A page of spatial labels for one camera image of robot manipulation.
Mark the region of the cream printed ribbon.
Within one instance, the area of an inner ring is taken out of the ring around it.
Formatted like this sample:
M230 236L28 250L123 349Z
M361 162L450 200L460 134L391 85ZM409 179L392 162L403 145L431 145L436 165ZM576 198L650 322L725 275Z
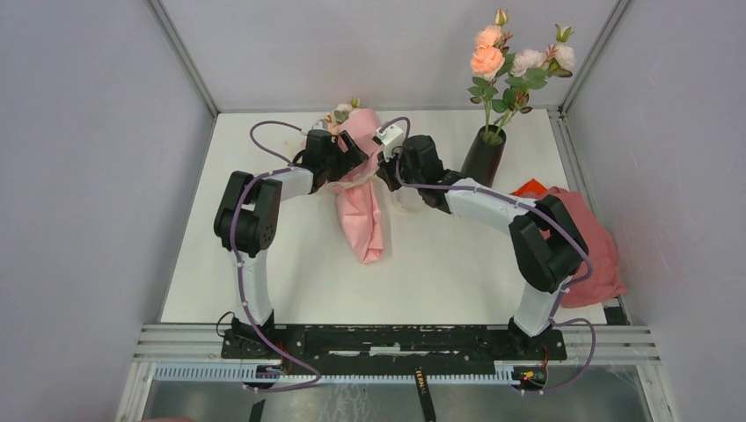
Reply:
M326 186L334 193L341 193L344 190L362 186L376 177L375 172L369 172L354 181L333 181L327 183ZM393 193L391 204L402 213L416 215L425 211L425 205L421 200L407 200L404 193Z

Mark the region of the pink paper bouquet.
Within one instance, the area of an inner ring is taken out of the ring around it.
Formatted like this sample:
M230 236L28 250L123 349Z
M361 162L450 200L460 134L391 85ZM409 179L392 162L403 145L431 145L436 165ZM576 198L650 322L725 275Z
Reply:
M354 181L366 173L376 173L380 147L373 141L373 136L381 126L377 113L370 108L361 107L358 98L352 98L348 103L337 105L325 119L330 122L329 131L332 134L347 131L369 156L366 164L349 172L339 181ZM358 260L363 264L379 260L384 251L384 236L382 212L373 180L341 193L332 193L335 195L342 232Z

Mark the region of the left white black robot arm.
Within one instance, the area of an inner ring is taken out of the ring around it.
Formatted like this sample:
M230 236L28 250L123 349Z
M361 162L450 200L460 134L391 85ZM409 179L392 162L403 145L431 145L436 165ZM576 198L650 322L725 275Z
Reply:
M276 236L281 204L340 182L368 161L362 141L348 131L333 135L312 129L304 148L286 166L257 175L234 171L229 176L213 230L235 259L240 304L253 325L242 345L253 357L266 358L276 347L267 250Z

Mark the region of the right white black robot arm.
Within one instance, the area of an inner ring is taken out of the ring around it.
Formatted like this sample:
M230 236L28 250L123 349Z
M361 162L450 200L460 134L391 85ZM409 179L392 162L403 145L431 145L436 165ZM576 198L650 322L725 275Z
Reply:
M508 327L508 348L529 359L544 345L562 295L581 268L590 270L589 247L564 203L551 195L531 200L499 193L449 170L428 135L405 137L375 132L381 148L377 175L392 192L405 187L450 215L470 218L509 236L525 286Z

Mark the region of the black cylindrical vase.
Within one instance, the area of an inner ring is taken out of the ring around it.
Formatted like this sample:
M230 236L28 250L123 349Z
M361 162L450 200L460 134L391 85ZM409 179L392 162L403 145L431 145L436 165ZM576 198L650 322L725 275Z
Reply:
M482 127L469 148L461 173L483 186L492 187L506 143L503 129L495 125Z

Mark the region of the orange paper piece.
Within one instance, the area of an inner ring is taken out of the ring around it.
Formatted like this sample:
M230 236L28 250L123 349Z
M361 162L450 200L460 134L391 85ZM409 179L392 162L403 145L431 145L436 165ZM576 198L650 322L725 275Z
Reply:
M548 188L536 179L532 178L518 189L512 192L512 195L521 198L541 199L548 193Z

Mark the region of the peach white artificial roses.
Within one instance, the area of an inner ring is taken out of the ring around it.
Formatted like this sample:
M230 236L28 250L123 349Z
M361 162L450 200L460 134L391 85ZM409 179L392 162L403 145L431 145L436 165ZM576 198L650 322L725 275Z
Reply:
M470 58L472 85L469 100L484 110L485 126L478 139L498 145L501 131L517 114L532 111L530 94L546 87L552 78L574 75L577 63L568 45L575 34L570 25L556 25L554 41L546 49L510 49L513 34L506 28L509 12L499 9L494 22L477 33Z

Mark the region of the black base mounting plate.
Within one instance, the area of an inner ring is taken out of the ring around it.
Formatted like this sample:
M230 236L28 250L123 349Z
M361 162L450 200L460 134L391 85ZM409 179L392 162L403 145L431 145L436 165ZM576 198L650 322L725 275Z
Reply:
M259 360L285 375L491 375L497 362L561 361L560 331L526 339L507 325L275 325L267 342L248 323L220 330L226 360Z

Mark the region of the pink crumpled cloth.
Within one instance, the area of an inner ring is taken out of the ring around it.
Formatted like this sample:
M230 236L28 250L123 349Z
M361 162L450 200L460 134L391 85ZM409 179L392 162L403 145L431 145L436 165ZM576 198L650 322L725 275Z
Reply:
M557 197L566 206L589 247L593 266L590 278L571 286L569 293L561 299L561 305L566 309L576 309L626 294L628 289L619 275L618 250L611 233L596 219L582 194L553 186L548 188L546 195Z

